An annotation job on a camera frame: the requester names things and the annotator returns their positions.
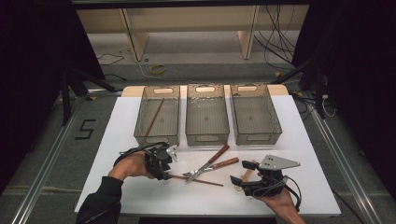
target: plastic bin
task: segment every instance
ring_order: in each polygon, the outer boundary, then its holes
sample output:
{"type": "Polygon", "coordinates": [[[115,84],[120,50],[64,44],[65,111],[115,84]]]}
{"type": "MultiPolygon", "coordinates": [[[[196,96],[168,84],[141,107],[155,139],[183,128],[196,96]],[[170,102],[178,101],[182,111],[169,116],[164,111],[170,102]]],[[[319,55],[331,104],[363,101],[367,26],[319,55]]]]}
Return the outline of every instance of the plastic bin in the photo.
{"type": "Polygon", "coordinates": [[[179,86],[145,87],[134,128],[139,146],[155,142],[178,145],[179,108],[179,86]]]}
{"type": "Polygon", "coordinates": [[[189,85],[186,114],[188,145],[223,146],[227,144],[229,135],[223,85],[189,85]]]}
{"type": "Polygon", "coordinates": [[[236,144],[274,145],[282,128],[267,85],[231,85],[231,99],[236,144]]]}

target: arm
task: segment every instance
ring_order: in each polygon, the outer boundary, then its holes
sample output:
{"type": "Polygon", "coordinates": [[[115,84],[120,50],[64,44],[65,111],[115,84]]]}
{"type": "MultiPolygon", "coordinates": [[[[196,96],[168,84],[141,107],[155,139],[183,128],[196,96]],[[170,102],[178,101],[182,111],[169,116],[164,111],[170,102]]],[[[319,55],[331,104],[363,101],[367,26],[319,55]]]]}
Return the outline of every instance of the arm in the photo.
{"type": "Polygon", "coordinates": [[[144,152],[136,152],[121,160],[107,176],[102,177],[99,189],[85,199],[76,223],[117,223],[123,180],[128,176],[140,175],[153,178],[146,170],[144,152]]]}
{"type": "Polygon", "coordinates": [[[291,199],[290,192],[283,189],[280,194],[273,197],[261,197],[261,201],[267,204],[280,218],[288,224],[304,224],[304,220],[298,214],[291,199]]]}

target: gray carpet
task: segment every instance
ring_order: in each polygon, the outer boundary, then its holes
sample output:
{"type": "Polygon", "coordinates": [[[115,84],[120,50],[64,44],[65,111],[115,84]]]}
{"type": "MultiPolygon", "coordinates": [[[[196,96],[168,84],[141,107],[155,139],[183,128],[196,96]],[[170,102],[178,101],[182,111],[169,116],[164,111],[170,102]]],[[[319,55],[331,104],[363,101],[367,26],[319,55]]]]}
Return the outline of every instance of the gray carpet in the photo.
{"type": "MultiPolygon", "coordinates": [[[[149,74],[149,64],[142,64],[142,66],[145,73],[153,77],[153,75],[149,74]]],[[[276,71],[276,69],[263,64],[167,64],[165,67],[166,72],[161,75],[161,78],[184,79],[188,77],[189,80],[222,82],[224,84],[268,82],[274,80],[276,71]]],[[[118,77],[107,77],[108,83],[119,88],[130,85],[180,85],[189,83],[186,80],[163,81],[142,77],[140,68],[137,65],[103,66],[103,70],[106,74],[111,73],[127,78],[126,81],[123,81],[118,77]]],[[[297,82],[294,80],[290,80],[285,84],[290,91],[298,90],[297,82]]],[[[87,86],[97,88],[90,82],[87,82],[87,86]]],[[[61,154],[28,219],[28,223],[74,223],[76,218],[74,207],[91,169],[116,100],[116,96],[98,96],[94,101],[84,102],[61,154]],[[94,122],[87,122],[85,125],[87,128],[93,128],[94,131],[90,139],[76,140],[76,137],[87,135],[87,133],[78,131],[84,119],[95,119],[94,122]]],[[[296,102],[296,105],[300,111],[304,111],[304,105],[300,102],[296,102]]],[[[304,120],[304,125],[330,186],[362,217],[346,181],[318,130],[318,126],[314,122],[312,115],[308,115],[308,113],[309,111],[303,113],[301,117],[305,118],[307,116],[304,120]]],[[[382,218],[386,223],[395,223],[396,215],[394,211],[396,211],[396,202],[393,201],[386,189],[380,184],[378,177],[367,160],[358,152],[359,147],[342,118],[336,115],[334,118],[326,118],[326,121],[349,158],[349,162],[353,164],[356,174],[368,191],[382,218]]],[[[26,155],[7,190],[0,197],[0,223],[10,223],[24,193],[34,181],[41,164],[55,141],[61,124],[62,104],[56,102],[45,127],[35,141],[35,149],[26,155]]],[[[337,202],[339,202],[343,212],[341,216],[332,218],[305,217],[304,219],[307,223],[359,223],[344,204],[338,199],[337,202]]],[[[138,217],[126,215],[121,215],[119,221],[121,224],[137,222],[138,217]]]]}

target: floor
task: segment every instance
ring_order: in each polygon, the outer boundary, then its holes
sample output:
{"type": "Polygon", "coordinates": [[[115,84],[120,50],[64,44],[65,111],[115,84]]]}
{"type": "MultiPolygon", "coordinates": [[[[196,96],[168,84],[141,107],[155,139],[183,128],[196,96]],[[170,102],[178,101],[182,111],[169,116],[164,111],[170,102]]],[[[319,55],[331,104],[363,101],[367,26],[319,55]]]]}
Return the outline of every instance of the floor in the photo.
{"type": "MultiPolygon", "coordinates": [[[[270,35],[269,32],[262,34],[266,37],[270,35]]],[[[259,33],[255,35],[263,41],[259,33]]],[[[288,31],[287,37],[291,43],[295,43],[298,32],[288,31]]],[[[107,75],[106,81],[119,88],[169,83],[181,85],[205,80],[222,80],[224,84],[269,82],[276,78],[277,73],[285,74],[291,68],[275,54],[265,53],[257,40],[253,43],[250,59],[243,60],[236,32],[151,34],[144,60],[140,64],[133,61],[125,35],[89,35],[89,38],[107,75]],[[274,68],[268,63],[282,69],[274,68]],[[149,67],[153,64],[163,64],[165,73],[158,76],[150,74],[149,67]]],[[[301,75],[296,76],[284,83],[290,92],[299,91],[297,84],[300,77],[301,75]]],[[[26,223],[74,223],[74,207],[91,169],[113,105],[119,96],[101,91],[101,88],[90,82],[86,85],[92,90],[90,97],[72,100],[73,108],[78,108],[78,111],[69,126],[61,126],[62,102],[55,102],[47,122],[35,140],[34,150],[26,155],[0,197],[0,223],[10,223],[19,215],[18,212],[22,211],[20,206],[26,204],[23,203],[26,194],[29,189],[34,188],[33,184],[39,178],[42,178],[43,188],[28,203],[29,209],[24,214],[26,223]],[[93,129],[93,132],[89,139],[79,140],[79,137],[87,136],[79,130],[84,120],[84,127],[93,129]],[[59,133],[65,133],[65,138],[60,139],[59,133]],[[56,143],[59,151],[53,153],[56,143]],[[49,164],[47,175],[43,176],[41,174],[45,171],[41,169],[43,164],[48,164],[48,155],[53,155],[53,163],[49,164]]],[[[304,92],[304,97],[309,97],[310,94],[310,91],[304,92]]],[[[335,113],[332,117],[333,108],[329,106],[329,115],[323,121],[316,119],[316,112],[309,105],[298,100],[295,103],[301,112],[323,172],[334,191],[357,212],[364,223],[396,223],[396,202],[361,155],[359,145],[354,141],[342,116],[335,113]],[[326,132],[331,133],[333,139],[326,138],[326,132]],[[335,141],[338,148],[332,149],[330,141],[335,141]],[[333,157],[337,150],[346,158],[352,174],[356,176],[359,186],[371,202],[369,205],[374,212],[369,212],[369,215],[367,204],[361,204],[359,195],[351,190],[350,178],[346,178],[348,173],[340,168],[340,164],[333,157]],[[370,214],[377,217],[367,218],[370,214]]],[[[341,216],[304,219],[307,223],[360,223],[342,200],[338,197],[336,200],[342,210],[341,216]]],[[[119,223],[137,223],[138,219],[121,215],[119,223]]]]}

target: white tabletop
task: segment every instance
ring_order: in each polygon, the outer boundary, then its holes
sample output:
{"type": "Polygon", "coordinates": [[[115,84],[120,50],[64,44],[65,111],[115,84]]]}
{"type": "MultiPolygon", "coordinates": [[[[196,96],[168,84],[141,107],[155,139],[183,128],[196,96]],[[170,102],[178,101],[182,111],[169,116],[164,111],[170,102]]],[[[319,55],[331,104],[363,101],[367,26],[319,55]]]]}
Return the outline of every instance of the white tabletop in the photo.
{"type": "MultiPolygon", "coordinates": [[[[283,131],[277,143],[274,146],[240,147],[234,141],[230,102],[227,98],[230,149],[220,156],[217,162],[233,157],[238,157],[240,161],[261,161],[267,154],[298,161],[301,166],[285,169],[283,174],[293,178],[300,186],[303,195],[300,214],[324,217],[340,215],[340,209],[320,167],[295,103],[290,96],[272,96],[272,99],[283,131]]],[[[139,106],[140,97],[120,97],[117,100],[76,211],[88,194],[96,192],[102,176],[112,168],[119,152],[138,146],[134,139],[134,126],[139,106]]],[[[188,147],[184,128],[185,97],[181,99],[180,108],[180,145],[177,148],[179,162],[170,164],[170,173],[173,175],[181,175],[201,167],[221,149],[221,146],[188,147]]],[[[141,217],[273,216],[274,213],[264,203],[245,196],[243,191],[235,190],[230,175],[240,177],[245,171],[246,169],[239,162],[204,173],[199,177],[205,181],[223,184],[224,187],[196,182],[185,185],[184,180],[174,178],[158,181],[145,177],[129,177],[122,186],[121,212],[141,217]]],[[[249,180],[259,180],[259,177],[252,175],[249,180]]],[[[288,185],[297,192],[291,181],[288,181],[288,185]]]]}

